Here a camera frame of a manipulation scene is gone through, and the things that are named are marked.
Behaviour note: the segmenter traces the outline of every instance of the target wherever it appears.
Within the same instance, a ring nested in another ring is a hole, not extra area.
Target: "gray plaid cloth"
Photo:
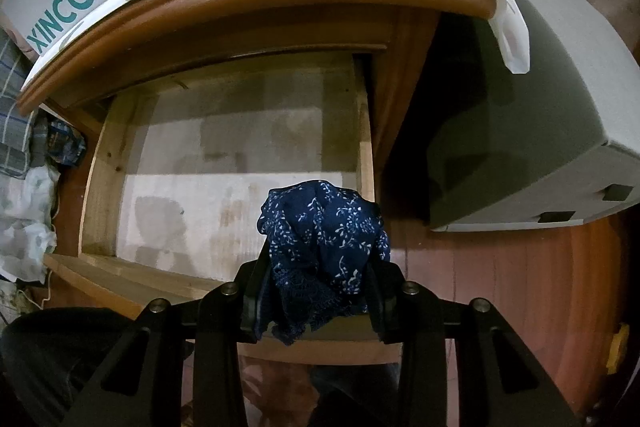
[[[44,165],[46,157],[46,117],[39,110],[21,116],[16,103],[30,69],[30,62],[0,29],[0,172],[14,178]]]

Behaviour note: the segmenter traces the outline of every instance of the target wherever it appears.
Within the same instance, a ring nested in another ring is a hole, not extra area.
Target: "drawer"
[[[257,258],[268,190],[313,179],[374,200],[367,95],[351,54],[244,58],[160,78],[113,101],[84,197],[79,257],[47,264],[132,316],[150,298],[201,298]],[[304,363],[399,356],[367,316],[336,319],[292,347],[267,336],[239,350]]]

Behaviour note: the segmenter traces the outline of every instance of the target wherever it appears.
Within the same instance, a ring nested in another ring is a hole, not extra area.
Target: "navy blue floral cloth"
[[[316,180],[273,188],[258,231],[267,236],[282,303],[273,334],[292,344],[337,316],[366,311],[359,295],[369,255],[389,261],[380,209],[355,190]]]

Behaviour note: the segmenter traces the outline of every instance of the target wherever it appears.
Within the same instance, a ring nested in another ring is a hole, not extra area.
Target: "white cord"
[[[38,305],[38,303],[36,301],[33,301],[25,292],[24,290],[18,290],[18,293],[21,293],[22,295],[24,295],[24,298],[27,299],[31,304],[33,304],[34,306],[36,306],[37,309],[39,310],[43,310],[44,309],[44,303],[47,301],[51,300],[51,270],[49,270],[47,272],[47,298],[43,299],[42,302]]]

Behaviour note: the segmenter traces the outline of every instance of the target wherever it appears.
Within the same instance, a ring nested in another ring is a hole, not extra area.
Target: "silver bolt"
[[[220,286],[220,293],[226,296],[235,295],[238,293],[238,284],[235,282],[225,282]]]
[[[149,302],[149,311],[151,311],[152,313],[160,313],[167,309],[169,306],[171,306],[171,302],[169,302],[167,299],[153,299],[151,302]]]
[[[474,309],[480,313],[486,313],[491,309],[491,302],[487,299],[474,299]]]
[[[405,281],[402,283],[402,291],[407,295],[417,295],[420,293],[420,285],[417,282]]]

